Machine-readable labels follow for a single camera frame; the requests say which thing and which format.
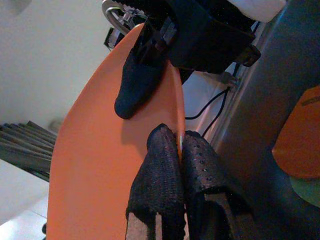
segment green object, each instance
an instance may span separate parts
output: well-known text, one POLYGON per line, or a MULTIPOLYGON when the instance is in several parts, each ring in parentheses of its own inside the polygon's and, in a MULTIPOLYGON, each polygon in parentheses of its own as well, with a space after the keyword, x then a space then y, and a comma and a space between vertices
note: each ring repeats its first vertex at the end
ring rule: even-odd
POLYGON ((290 177, 296 194, 308 203, 320 208, 320 179, 301 179, 290 177))

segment perforated fabric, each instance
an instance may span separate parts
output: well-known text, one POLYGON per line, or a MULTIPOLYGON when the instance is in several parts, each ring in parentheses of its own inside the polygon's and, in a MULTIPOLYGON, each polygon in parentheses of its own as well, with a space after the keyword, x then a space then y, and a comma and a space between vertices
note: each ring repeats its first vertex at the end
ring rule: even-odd
POLYGON ((234 211, 248 211, 241 186, 221 167, 217 153, 197 132, 185 133, 182 165, 187 202, 193 201, 198 194, 223 192, 234 211))

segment orange panel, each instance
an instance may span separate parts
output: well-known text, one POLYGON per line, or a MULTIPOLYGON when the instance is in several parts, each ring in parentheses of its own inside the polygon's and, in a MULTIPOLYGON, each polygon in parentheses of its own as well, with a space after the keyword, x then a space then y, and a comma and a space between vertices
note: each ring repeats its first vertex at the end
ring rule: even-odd
POLYGON ((276 163, 297 178, 320 178, 320 86, 307 90, 272 150, 276 163))
POLYGON ((48 240, 124 240, 130 187, 149 133, 160 123, 178 132, 178 140, 185 132, 180 75, 169 63, 134 117, 123 120, 114 111, 122 68, 141 29, 102 62, 60 129, 50 171, 48 240))

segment gray wall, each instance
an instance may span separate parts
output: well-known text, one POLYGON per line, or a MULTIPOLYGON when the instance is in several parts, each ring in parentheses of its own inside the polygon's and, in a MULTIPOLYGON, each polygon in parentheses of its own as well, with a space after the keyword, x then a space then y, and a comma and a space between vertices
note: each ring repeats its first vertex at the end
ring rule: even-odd
POLYGON ((110 24, 100 0, 32 0, 19 14, 9 2, 0 0, 0 124, 47 127, 109 53, 110 24))

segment black fabric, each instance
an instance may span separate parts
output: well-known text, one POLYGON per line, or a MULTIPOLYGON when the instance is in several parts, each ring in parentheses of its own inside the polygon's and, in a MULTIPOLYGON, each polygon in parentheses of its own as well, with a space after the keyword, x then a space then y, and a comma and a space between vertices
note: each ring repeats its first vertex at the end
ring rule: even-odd
MULTIPOLYGON (((227 198, 225 204, 230 206, 234 215, 250 211, 242 198, 241 188, 220 167, 218 155, 199 133, 186 132, 183 140, 182 161, 185 204, 191 240, 202 239, 201 236, 208 223, 206 220, 208 209, 216 206, 215 211, 220 210, 221 213, 226 211, 221 206, 217 207, 218 205, 212 205, 212 203, 210 205, 206 202, 205 194, 225 194, 227 198)), ((221 217, 223 215, 220 214, 218 224, 224 226, 223 231, 226 232, 223 234, 228 235, 229 222, 225 222, 226 218, 221 217)), ((220 226, 215 227, 217 231, 221 231, 220 226)))
POLYGON ((199 133, 185 133, 182 161, 187 202, 198 194, 223 192, 235 213, 249 211, 242 187, 219 165, 219 156, 199 133))
POLYGON ((176 139, 161 124, 147 140, 147 155, 130 190, 126 217, 134 213, 143 222, 162 216, 164 240, 184 238, 184 192, 179 169, 176 139))
POLYGON ((122 81, 115 100, 115 113, 122 119, 131 118, 154 93, 164 71, 165 58, 156 66, 137 63, 131 50, 122 70, 122 81))

